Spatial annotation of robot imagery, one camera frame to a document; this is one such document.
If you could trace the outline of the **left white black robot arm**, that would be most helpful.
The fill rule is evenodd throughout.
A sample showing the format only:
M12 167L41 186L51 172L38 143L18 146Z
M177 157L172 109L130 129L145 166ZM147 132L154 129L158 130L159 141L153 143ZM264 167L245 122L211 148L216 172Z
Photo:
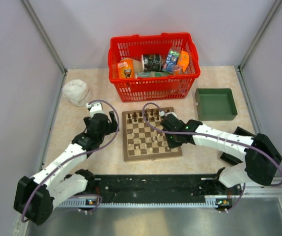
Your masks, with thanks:
M118 134L118 120L116 110L108 115L98 111L84 118L86 130L78 134L58 158L40 172L18 181L13 208L21 214L21 222L41 225L60 203L80 192L85 195L94 192L95 183L89 175L67 175L94 152L109 145L103 143L104 138Z

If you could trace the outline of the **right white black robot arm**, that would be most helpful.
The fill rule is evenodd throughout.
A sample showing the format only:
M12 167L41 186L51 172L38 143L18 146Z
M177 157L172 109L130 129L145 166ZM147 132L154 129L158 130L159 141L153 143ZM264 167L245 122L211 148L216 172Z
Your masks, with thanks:
M240 160L240 163L220 169L214 176L213 189L223 195L231 187L255 182L270 186L282 161L280 153L264 134L245 136L231 134L209 127L197 120L184 123L174 113L168 113L161 121L169 148L193 144L216 149Z

